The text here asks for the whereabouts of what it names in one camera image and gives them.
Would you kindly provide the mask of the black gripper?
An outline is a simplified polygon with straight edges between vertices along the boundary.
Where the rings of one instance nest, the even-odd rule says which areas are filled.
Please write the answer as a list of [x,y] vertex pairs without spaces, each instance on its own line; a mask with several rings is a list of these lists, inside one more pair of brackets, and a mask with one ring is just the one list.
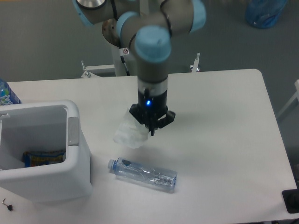
[[149,127],[151,136],[157,129],[172,123],[176,117],[175,112],[168,111],[167,91],[152,96],[149,89],[138,90],[138,103],[132,104],[129,112],[141,125]]

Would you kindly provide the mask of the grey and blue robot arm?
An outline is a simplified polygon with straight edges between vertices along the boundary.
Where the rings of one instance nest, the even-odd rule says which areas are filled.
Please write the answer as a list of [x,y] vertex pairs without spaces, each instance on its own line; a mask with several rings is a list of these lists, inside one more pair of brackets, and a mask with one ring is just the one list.
[[149,133],[172,123],[175,113],[167,107],[171,38],[192,33],[206,23],[205,5],[200,0],[164,0],[153,14],[141,15],[138,0],[75,0],[73,5],[88,26],[116,20],[122,47],[136,60],[138,102],[130,113]]

